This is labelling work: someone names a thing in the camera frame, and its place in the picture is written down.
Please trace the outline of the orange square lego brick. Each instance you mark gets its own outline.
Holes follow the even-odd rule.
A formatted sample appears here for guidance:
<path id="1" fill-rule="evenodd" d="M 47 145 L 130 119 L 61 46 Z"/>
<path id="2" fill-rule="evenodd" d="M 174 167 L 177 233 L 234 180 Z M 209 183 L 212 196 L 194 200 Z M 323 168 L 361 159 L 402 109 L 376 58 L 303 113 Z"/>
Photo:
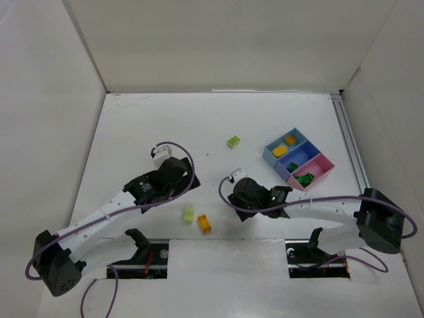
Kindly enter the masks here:
<path id="1" fill-rule="evenodd" d="M 289 135 L 289 136 L 286 137 L 285 142 L 288 146 L 291 146 L 291 145 L 294 145 L 296 143 L 296 139 L 292 135 Z"/>

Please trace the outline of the small green lego brick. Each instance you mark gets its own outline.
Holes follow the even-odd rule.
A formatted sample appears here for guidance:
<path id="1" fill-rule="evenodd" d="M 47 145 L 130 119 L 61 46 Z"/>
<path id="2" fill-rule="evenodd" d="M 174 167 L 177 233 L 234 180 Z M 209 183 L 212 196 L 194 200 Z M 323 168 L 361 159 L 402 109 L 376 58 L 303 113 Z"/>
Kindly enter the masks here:
<path id="1" fill-rule="evenodd" d="M 308 185 L 310 185 L 315 178 L 315 176 L 309 172 L 302 175 L 301 177 L 303 178 L 303 184 L 302 184 L 303 187 L 307 187 Z"/>

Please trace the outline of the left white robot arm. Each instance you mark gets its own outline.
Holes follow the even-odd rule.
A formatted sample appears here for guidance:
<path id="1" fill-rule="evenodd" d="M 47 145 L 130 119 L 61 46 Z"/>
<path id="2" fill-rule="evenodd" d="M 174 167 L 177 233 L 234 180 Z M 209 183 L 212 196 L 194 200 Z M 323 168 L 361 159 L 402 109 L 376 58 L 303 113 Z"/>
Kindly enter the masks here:
<path id="1" fill-rule="evenodd" d="M 30 267 L 52 296 L 68 293 L 94 265 L 95 245 L 107 234 L 149 209 L 176 200 L 199 187 L 193 158 L 173 156 L 136 177 L 102 208 L 75 225 L 52 234 L 45 230 L 34 240 Z"/>

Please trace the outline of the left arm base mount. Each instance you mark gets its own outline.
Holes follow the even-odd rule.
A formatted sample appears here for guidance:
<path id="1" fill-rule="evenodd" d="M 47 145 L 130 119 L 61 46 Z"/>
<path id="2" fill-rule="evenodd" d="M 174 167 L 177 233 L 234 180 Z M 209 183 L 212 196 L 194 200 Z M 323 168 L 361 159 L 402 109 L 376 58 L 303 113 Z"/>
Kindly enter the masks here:
<path id="1" fill-rule="evenodd" d="M 138 229 L 125 231 L 129 251 L 112 263 L 120 279 L 159 280 L 168 276 L 170 241 L 148 240 Z"/>

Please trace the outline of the pale yellow lego brick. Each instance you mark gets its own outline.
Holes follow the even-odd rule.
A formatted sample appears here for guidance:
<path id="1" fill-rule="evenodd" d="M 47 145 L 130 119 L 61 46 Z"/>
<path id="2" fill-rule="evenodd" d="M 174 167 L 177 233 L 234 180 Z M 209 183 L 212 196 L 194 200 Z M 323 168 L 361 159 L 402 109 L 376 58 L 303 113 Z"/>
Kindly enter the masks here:
<path id="1" fill-rule="evenodd" d="M 192 224 L 194 219 L 195 219 L 194 209 L 190 207 L 186 207 L 184 209 L 184 216 L 183 216 L 184 222 L 186 222 L 187 224 Z"/>

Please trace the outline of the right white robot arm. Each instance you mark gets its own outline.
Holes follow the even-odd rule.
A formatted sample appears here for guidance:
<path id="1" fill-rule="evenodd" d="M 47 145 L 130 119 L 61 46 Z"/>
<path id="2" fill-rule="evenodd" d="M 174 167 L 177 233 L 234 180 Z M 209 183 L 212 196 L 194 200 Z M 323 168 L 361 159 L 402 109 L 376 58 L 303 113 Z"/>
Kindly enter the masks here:
<path id="1" fill-rule="evenodd" d="M 288 186 L 267 189 L 248 177 L 231 177 L 228 181 L 233 190 L 220 198 L 241 221 L 257 214 L 271 219 L 329 221 L 337 226 L 314 229 L 309 239 L 311 248 L 328 255 L 366 246 L 385 254 L 400 252 L 406 215 L 377 189 L 367 188 L 359 196 L 315 197 Z"/>

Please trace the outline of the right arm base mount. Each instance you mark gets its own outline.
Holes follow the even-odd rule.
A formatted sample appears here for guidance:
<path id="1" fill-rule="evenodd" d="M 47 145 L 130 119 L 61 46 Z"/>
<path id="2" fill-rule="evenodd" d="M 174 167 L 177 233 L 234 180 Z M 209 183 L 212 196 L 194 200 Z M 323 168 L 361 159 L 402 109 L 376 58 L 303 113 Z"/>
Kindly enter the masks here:
<path id="1" fill-rule="evenodd" d="M 330 255 L 309 246 L 308 240 L 286 240 L 285 249 L 290 278 L 350 278 L 346 260 L 338 259 L 325 264 L 339 255 Z"/>

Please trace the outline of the long green lego brick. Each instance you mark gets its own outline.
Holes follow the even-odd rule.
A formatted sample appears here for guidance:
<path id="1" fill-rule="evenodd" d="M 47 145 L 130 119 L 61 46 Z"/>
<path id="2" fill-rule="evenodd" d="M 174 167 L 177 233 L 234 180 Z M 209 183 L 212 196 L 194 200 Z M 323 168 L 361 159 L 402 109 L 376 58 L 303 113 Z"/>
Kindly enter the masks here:
<path id="1" fill-rule="evenodd" d="M 298 165 L 294 162 L 291 162 L 287 168 L 289 173 L 292 173 L 297 170 Z"/>

